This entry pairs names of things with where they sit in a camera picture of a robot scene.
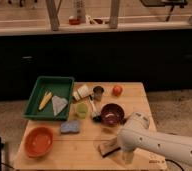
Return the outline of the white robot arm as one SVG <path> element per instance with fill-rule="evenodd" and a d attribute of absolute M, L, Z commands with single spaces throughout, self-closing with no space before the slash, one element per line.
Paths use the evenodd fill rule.
<path fill-rule="evenodd" d="M 151 131 L 149 125 L 148 115 L 132 113 L 117 134 L 120 148 L 128 152 L 140 148 L 192 166 L 192 137 Z"/>

